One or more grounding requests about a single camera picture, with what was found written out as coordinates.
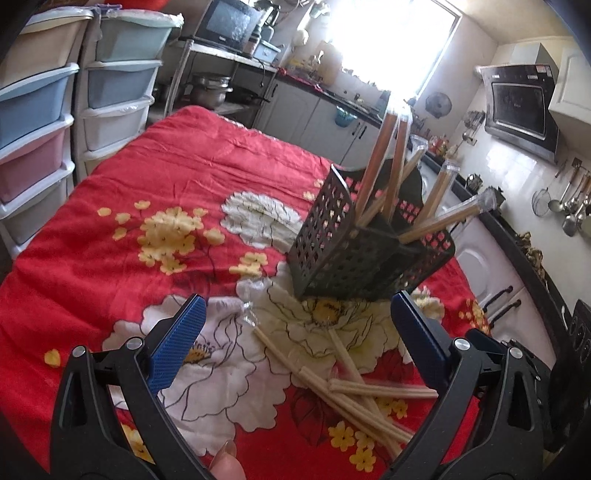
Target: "bed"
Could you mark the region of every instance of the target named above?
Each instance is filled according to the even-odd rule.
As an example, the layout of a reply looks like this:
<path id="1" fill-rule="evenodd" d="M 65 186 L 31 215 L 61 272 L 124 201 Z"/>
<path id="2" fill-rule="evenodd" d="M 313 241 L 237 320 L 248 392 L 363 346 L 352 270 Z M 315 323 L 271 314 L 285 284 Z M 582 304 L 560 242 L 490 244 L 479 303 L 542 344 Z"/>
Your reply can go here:
<path id="1" fill-rule="evenodd" d="M 0 408 L 43 467 L 71 350 L 118 348 L 199 293 L 209 301 L 206 326 L 158 397 L 203 462 L 233 439 L 249 479 L 380 477 L 386 450 L 292 379 L 241 321 L 251 301 L 261 326 L 280 326 L 270 333 L 276 343 L 326 377 L 335 356 L 319 325 L 329 319 L 368 377 L 421 384 L 388 302 L 356 304 L 341 325 L 337 302 L 290 295 L 285 253 L 329 165 L 192 106 L 76 187 L 0 288 Z M 455 259 L 415 298 L 454 336 L 488 328 Z M 149 461 L 116 389 L 113 399 L 134 452 Z M 378 404 L 416 430 L 433 401 Z M 461 453 L 477 410 L 474 401 L 446 458 Z"/>

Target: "black microwave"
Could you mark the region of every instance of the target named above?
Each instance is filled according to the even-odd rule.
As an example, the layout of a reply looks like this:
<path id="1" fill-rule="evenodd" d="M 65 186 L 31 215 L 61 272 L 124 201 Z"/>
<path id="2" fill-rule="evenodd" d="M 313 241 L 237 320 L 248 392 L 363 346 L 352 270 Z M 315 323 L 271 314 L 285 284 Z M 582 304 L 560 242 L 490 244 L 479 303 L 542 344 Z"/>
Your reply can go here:
<path id="1" fill-rule="evenodd" d="M 241 0 L 170 0 L 162 12 L 183 14 L 181 35 L 242 52 L 263 12 Z"/>

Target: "white cabinet door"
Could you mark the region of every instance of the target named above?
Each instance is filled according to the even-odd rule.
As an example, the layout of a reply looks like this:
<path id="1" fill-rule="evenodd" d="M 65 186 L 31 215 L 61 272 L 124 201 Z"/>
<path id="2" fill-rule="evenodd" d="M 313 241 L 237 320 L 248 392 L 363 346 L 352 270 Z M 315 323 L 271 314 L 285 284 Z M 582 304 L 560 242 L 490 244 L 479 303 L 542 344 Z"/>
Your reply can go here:
<path id="1" fill-rule="evenodd" d="M 341 165 L 349 168 L 365 168 L 378 139 L 379 128 L 368 123 L 359 127 L 355 141 L 343 158 Z"/>
<path id="2" fill-rule="evenodd" d="M 336 114 L 336 105 L 326 100 L 318 102 L 298 145 L 315 155 L 341 163 L 363 122 L 355 119 L 348 127 L 339 127 L 335 123 Z"/>
<path id="3" fill-rule="evenodd" d="M 544 321 L 535 308 L 527 289 L 523 287 L 517 292 L 508 301 L 507 306 L 509 305 L 511 305 L 511 309 L 496 321 L 492 329 L 493 338 L 506 342 L 514 338 L 535 353 L 549 368 L 552 368 L 556 362 L 556 355 Z"/>
<path id="4" fill-rule="evenodd" d="M 570 148 L 591 147 L 591 67 L 583 53 L 565 48 L 554 95 L 548 107 Z"/>
<path id="5" fill-rule="evenodd" d="M 487 317 L 491 317 L 523 287 L 523 282 L 494 237 L 478 218 L 472 219 L 454 242 L 457 261 L 480 306 L 484 307 L 500 291 L 510 289 L 490 304 Z"/>
<path id="6" fill-rule="evenodd" d="M 283 82 L 271 87 L 271 103 L 261 113 L 256 128 L 263 133 L 297 145 L 318 97 Z"/>

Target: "blue gripper pad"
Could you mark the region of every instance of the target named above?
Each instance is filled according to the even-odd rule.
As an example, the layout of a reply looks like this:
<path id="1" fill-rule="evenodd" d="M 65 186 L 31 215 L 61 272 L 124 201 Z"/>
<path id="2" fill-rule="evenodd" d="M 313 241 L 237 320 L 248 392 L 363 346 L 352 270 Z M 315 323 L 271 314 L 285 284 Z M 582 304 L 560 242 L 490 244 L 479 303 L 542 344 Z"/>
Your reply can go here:
<path id="1" fill-rule="evenodd" d="M 442 394 L 449 385 L 452 339 L 438 321 L 423 316 L 405 291 L 392 297 L 390 314 L 425 385 Z"/>
<path id="2" fill-rule="evenodd" d="M 195 295 L 174 316 L 172 327 L 150 356 L 148 388 L 154 395 L 173 383 L 183 360 L 205 325 L 206 312 L 205 300 Z"/>

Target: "hanging kitchen utensil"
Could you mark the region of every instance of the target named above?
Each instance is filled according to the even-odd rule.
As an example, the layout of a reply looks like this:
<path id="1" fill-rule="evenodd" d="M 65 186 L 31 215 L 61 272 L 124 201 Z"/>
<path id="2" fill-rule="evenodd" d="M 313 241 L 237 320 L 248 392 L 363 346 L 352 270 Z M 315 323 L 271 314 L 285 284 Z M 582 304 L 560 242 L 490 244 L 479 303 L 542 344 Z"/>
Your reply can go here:
<path id="1" fill-rule="evenodd" d="M 545 189 L 540 189 L 537 192 L 535 192 L 531 197 L 531 209 L 534 211 L 536 216 L 543 217 L 544 215 L 546 215 L 546 213 L 550 211 L 549 204 L 551 198 L 550 192 L 548 190 L 552 186 L 554 181 L 560 176 L 565 166 L 566 162 L 564 162 L 562 166 L 558 169 L 556 175 L 554 175 L 554 178 L 552 179 L 550 184 Z"/>
<path id="2" fill-rule="evenodd" d="M 585 203 L 589 199 L 590 193 L 591 193 L 591 178 L 587 175 L 587 181 L 585 182 L 585 187 L 583 189 L 583 194 L 585 195 L 585 197 L 584 197 L 583 201 L 581 202 L 581 205 L 579 206 L 578 210 L 574 214 L 568 215 L 568 217 L 566 217 L 564 219 L 564 222 L 562 223 L 562 230 L 568 236 L 574 236 L 575 233 L 577 233 L 577 217 L 583 211 L 583 209 L 586 207 Z"/>
<path id="3" fill-rule="evenodd" d="M 581 196 L 585 190 L 585 185 L 587 185 L 588 177 L 591 177 L 589 173 L 583 176 L 579 185 L 577 186 L 576 190 L 570 196 L 570 198 L 562 205 L 561 213 L 566 215 L 572 215 L 575 210 L 579 207 L 579 202 L 581 201 Z"/>
<path id="4" fill-rule="evenodd" d="M 554 213 L 559 213 L 562 211 L 564 198 L 566 197 L 566 194 L 569 192 L 571 185 L 573 184 L 573 182 L 577 178 L 577 175 L 579 173 L 579 168 L 580 168 L 580 166 L 577 165 L 573 169 L 573 173 L 570 176 L 569 182 L 568 182 L 566 188 L 564 189 L 564 193 L 562 194 L 562 197 L 560 197 L 560 200 L 550 200 L 550 202 L 548 203 L 548 207 Z"/>

